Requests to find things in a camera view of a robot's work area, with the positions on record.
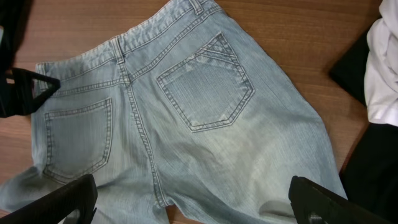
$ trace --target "pocket with diagonal stitching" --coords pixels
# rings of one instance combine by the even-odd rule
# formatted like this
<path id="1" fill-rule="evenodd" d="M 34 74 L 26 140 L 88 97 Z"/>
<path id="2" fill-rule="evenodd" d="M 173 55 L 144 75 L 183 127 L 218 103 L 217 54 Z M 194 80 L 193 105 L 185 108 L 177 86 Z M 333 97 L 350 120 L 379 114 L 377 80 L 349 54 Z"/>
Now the pocket with diagonal stitching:
<path id="1" fill-rule="evenodd" d="M 232 124 L 254 93 L 222 33 L 163 72 L 157 83 L 191 131 Z"/>
<path id="2" fill-rule="evenodd" d="M 45 113 L 47 162 L 44 174 L 67 183 L 103 167 L 112 139 L 112 100 L 84 108 Z"/>

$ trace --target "denim fabric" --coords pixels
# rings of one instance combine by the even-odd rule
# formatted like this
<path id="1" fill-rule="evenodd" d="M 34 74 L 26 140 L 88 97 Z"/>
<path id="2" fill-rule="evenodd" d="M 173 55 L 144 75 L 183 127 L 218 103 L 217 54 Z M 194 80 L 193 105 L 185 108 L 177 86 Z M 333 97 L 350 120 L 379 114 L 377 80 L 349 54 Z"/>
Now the denim fabric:
<path id="1" fill-rule="evenodd" d="M 2 209 L 87 173 L 93 223 L 168 223 L 172 204 L 203 223 L 294 223 L 294 175 L 345 197 L 319 115 L 212 0 L 172 0 L 37 71 L 61 89 L 32 115 L 34 165 L 1 186 Z"/>

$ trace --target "waistband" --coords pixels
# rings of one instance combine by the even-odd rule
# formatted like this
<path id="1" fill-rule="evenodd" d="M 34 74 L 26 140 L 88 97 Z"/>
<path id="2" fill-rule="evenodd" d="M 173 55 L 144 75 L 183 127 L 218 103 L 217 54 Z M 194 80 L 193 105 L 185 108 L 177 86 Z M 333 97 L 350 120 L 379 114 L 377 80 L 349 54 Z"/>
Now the waistband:
<path id="1" fill-rule="evenodd" d="M 131 28 L 126 33 L 117 35 L 96 48 L 71 59 L 38 63 L 36 71 L 43 75 L 58 78 L 63 82 L 83 75 L 115 58 L 118 63 L 121 63 L 124 60 L 124 54 L 152 42 L 186 13 L 193 11 L 196 15 L 201 14 L 203 12 L 202 5 L 208 1 L 217 6 L 213 0 L 171 0 L 151 18 Z"/>

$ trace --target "wood grain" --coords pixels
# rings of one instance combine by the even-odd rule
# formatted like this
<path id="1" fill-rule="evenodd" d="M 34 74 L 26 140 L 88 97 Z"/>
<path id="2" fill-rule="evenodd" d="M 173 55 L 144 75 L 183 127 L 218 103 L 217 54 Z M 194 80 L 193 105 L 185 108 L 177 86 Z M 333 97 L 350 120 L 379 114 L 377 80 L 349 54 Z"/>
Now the wood grain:
<path id="1" fill-rule="evenodd" d="M 166 0 L 35 0 L 16 67 L 86 52 L 155 14 Z M 367 126 L 366 110 L 328 77 L 328 71 L 378 17 L 381 0 L 217 1 L 282 67 L 318 111 L 338 168 Z M 0 119 L 0 183 L 32 164 L 30 120 Z M 187 220 L 175 207 L 171 223 Z"/>

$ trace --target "black fabric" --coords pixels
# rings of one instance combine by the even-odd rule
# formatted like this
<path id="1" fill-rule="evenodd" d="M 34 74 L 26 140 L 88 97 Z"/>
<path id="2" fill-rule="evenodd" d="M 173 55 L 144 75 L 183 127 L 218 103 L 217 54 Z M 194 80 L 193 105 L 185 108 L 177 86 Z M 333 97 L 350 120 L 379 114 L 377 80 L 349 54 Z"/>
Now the black fabric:
<path id="1" fill-rule="evenodd" d="M 330 76 L 366 106 L 366 31 L 331 69 Z M 341 175 L 348 200 L 398 223 L 398 127 L 370 124 Z"/>

